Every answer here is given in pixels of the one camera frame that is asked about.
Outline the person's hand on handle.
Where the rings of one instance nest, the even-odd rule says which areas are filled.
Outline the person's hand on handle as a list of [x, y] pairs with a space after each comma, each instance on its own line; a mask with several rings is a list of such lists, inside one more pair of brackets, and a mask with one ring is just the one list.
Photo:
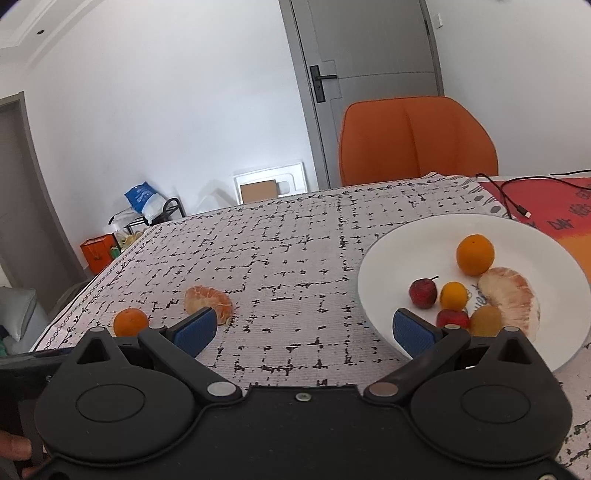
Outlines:
[[21, 474], [17, 473], [16, 462], [29, 461], [33, 458], [33, 445], [26, 437], [1, 431], [0, 457], [2, 479], [27, 479], [38, 470], [38, 466], [32, 466], [24, 468]]

